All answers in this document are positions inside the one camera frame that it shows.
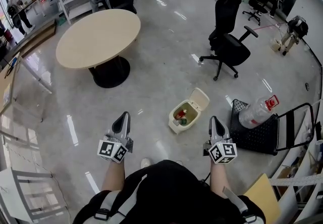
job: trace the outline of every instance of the plastic water bottle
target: plastic water bottle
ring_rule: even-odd
[[[279,104],[276,95],[270,99],[264,97],[249,104],[239,113],[239,122],[245,128],[252,129],[266,122],[274,113],[273,107]]]

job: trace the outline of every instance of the chair armrest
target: chair armrest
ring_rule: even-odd
[[[254,35],[255,37],[258,37],[258,34],[256,32],[254,32],[251,28],[249,28],[248,26],[244,26],[244,28],[247,30],[246,33],[244,33],[242,35],[242,37],[240,37],[239,41],[242,42],[243,40],[246,39],[247,36],[249,36],[250,34]]]
[[[258,34],[256,32],[254,32],[251,28],[249,28],[248,26],[244,26],[244,28],[250,32],[252,35],[254,35],[255,37],[258,37]]]
[[[106,1],[106,0],[98,0],[98,1],[96,2],[96,4],[99,4],[99,3],[104,2],[104,1]]]
[[[235,47],[240,47],[241,44],[239,42],[237,42],[232,36],[230,36],[229,34],[225,33],[223,35],[223,37],[229,42],[231,43],[233,46]]]

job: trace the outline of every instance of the tiled floor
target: tiled floor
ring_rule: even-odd
[[[16,170],[46,169],[54,173],[74,218],[95,194],[89,173],[99,188],[102,185],[109,163],[96,155],[98,141],[124,111],[132,117],[130,134],[134,140],[133,153],[125,159],[126,175],[139,169],[142,158],[149,157],[155,162],[181,160],[202,179],[210,164],[209,158],[202,157],[202,145],[208,139],[208,120],[214,115],[229,124],[233,99],[249,103],[275,94],[281,103],[278,114],[319,99],[319,65],[308,47],[301,43],[285,57],[273,52],[271,40],[281,37],[274,25],[282,22],[262,15],[259,27],[242,15],[243,10],[249,10],[244,3],[240,5],[232,34],[240,37],[247,25],[259,38],[250,35],[244,41],[251,56],[237,66],[238,79],[223,66],[214,82],[218,64],[204,61],[199,66],[195,60],[195,55],[210,54],[207,39],[214,30],[214,4],[215,0],[138,0],[140,35],[122,55],[131,65],[130,76],[113,89],[96,86],[88,70],[69,70],[58,64],[56,46],[69,25],[58,27],[57,34],[27,59],[51,84],[54,93],[49,94],[39,86],[23,66],[18,71],[18,102],[37,111],[44,121],[37,123],[12,109],[6,112],[3,130],[33,143],[34,147],[7,143],[4,149],[11,166]],[[281,31],[286,32],[284,23]],[[168,127],[168,114],[195,87],[209,96],[210,104],[196,125],[176,136]],[[302,117],[303,113],[297,115],[298,124]],[[239,149],[238,153],[238,158],[227,166],[236,193],[243,193],[261,173],[271,175],[284,157],[283,152],[270,156]],[[60,218],[64,220],[59,223],[68,223],[66,214]]]

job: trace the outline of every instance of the black table base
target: black table base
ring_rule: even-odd
[[[129,76],[130,64],[123,57],[115,57],[110,61],[89,68],[95,83],[101,88],[114,88],[123,83]]]

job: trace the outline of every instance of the round table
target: round table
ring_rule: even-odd
[[[64,33],[56,48],[56,58],[66,68],[88,68],[102,88],[116,87],[130,73],[128,61],[119,54],[134,42],[140,25],[138,16],[126,10],[91,14]]]

